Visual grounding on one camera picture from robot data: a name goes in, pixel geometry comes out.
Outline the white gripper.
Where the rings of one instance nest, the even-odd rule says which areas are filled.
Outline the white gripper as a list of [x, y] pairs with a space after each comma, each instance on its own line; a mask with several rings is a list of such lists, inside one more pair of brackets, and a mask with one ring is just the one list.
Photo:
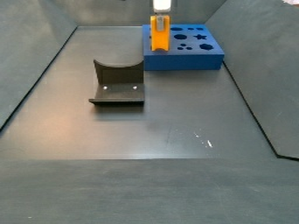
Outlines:
[[169, 13], [173, 8], [173, 0], [154, 0], [154, 12], [157, 17], [157, 30], [165, 31], [165, 14]]

